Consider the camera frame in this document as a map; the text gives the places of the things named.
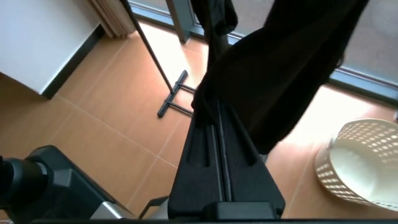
black metal stand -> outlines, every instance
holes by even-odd
[[[133,13],[130,13],[130,12],[128,12],[128,13],[129,13],[129,16],[130,16],[130,18],[132,20],[132,23],[135,25],[139,35],[141,36],[142,40],[144,41],[144,44],[147,47],[147,49],[148,49],[148,51],[150,53],[150,56],[154,60],[157,69],[159,70],[160,74],[162,75],[162,78],[163,78],[164,82],[166,82],[167,88],[169,88],[169,90],[170,90],[170,94],[168,95],[168,97],[164,101],[162,107],[160,107],[159,112],[157,112],[157,116],[159,118],[162,118],[169,107],[172,107],[172,108],[174,108],[174,109],[176,109],[178,111],[181,111],[181,112],[183,112],[183,113],[185,113],[187,115],[192,116],[192,114],[193,114],[192,111],[190,111],[190,110],[188,110],[188,109],[186,109],[186,108],[184,108],[184,107],[182,107],[182,106],[180,106],[180,105],[178,105],[176,103],[173,103],[173,99],[174,99],[175,95],[177,95],[177,92],[180,89],[189,91],[190,93],[194,93],[195,92],[194,88],[183,84],[184,80],[188,76],[188,72],[186,70],[184,70],[181,73],[180,77],[178,78],[178,81],[175,83],[174,87],[172,87],[170,82],[169,82],[169,80],[166,77],[166,74],[163,71],[162,66],[160,66],[160,63],[159,63],[154,51],[152,50],[152,47],[150,46],[150,44],[149,44],[149,42],[147,40],[147,37],[145,36],[144,32],[142,31],[141,26],[138,23],[138,20],[136,19],[136,17],[134,16]]]

black metal pole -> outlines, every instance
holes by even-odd
[[[156,57],[154,51],[152,50],[152,47],[150,46],[147,37],[144,34],[144,31],[142,31],[141,26],[138,23],[138,20],[136,19],[136,17],[132,13],[129,3],[127,1],[123,1],[123,0],[121,0],[120,2],[123,4],[124,8],[126,9],[127,13],[129,14],[130,19],[132,20],[132,23],[136,27],[139,35],[141,36],[141,39],[144,41],[144,44],[147,47],[147,49],[148,49],[148,51],[150,53],[150,56],[154,60],[154,62],[156,64],[156,67],[159,70],[160,74],[162,75],[162,78],[163,78],[164,82],[166,82],[167,88],[169,88],[171,93],[174,93],[173,92],[173,87],[171,86],[169,80],[167,79],[166,74],[164,73],[164,71],[162,69],[162,66],[160,66],[160,63],[157,60],[157,57]]]

white plastic basket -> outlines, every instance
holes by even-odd
[[[345,124],[318,152],[315,172],[337,197],[398,211],[398,125],[379,119]]]

black cloth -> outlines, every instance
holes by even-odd
[[[193,108],[214,117],[210,102],[228,102],[257,150],[267,154],[329,79],[367,2],[275,0],[264,27],[230,47],[208,69]]]
[[[207,69],[228,49],[227,34],[238,24],[231,0],[191,0],[194,13],[205,30],[209,45]]]

brown floor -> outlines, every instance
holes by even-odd
[[[142,25],[172,83],[183,69],[196,86],[207,47],[181,45],[171,32]],[[168,94],[137,34],[103,39],[50,101],[0,77],[0,154],[24,157],[35,147],[58,146],[109,193],[139,214],[148,200],[170,192],[190,118],[157,110]],[[175,101],[189,106],[181,92]],[[357,118],[392,120],[393,109],[321,87],[292,133],[270,154],[267,167],[283,193],[285,218],[398,218],[398,213],[342,201],[318,184],[317,150],[339,126]]]

